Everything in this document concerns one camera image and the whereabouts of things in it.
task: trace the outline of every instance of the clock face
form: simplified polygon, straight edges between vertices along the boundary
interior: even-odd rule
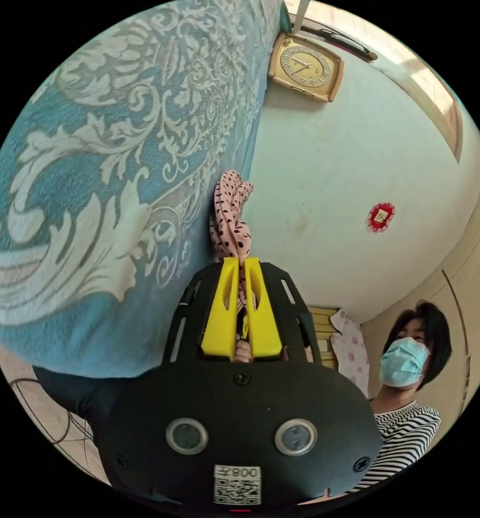
[[[310,88],[324,86],[331,73],[328,63],[320,52],[301,46],[292,46],[283,50],[281,66],[291,80]]]

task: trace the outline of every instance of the red paper sticker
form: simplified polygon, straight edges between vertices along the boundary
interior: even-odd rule
[[[366,225],[371,232],[384,232],[395,215],[395,206],[391,203],[375,205],[368,216]]]

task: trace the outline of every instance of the surgical mask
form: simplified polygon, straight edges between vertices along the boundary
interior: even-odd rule
[[[429,350],[410,337],[395,340],[380,361],[380,381],[390,387],[418,382]]]

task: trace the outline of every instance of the blue patterned blanket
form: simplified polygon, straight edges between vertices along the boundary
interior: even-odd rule
[[[0,152],[0,343],[67,374],[158,365],[213,255],[226,169],[249,176],[282,0],[178,0],[45,81]]]

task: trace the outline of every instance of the striped shirt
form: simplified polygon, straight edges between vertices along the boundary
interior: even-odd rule
[[[366,489],[416,462],[429,447],[441,418],[434,408],[413,402],[403,408],[375,414],[384,440],[382,449],[360,483],[348,493]]]

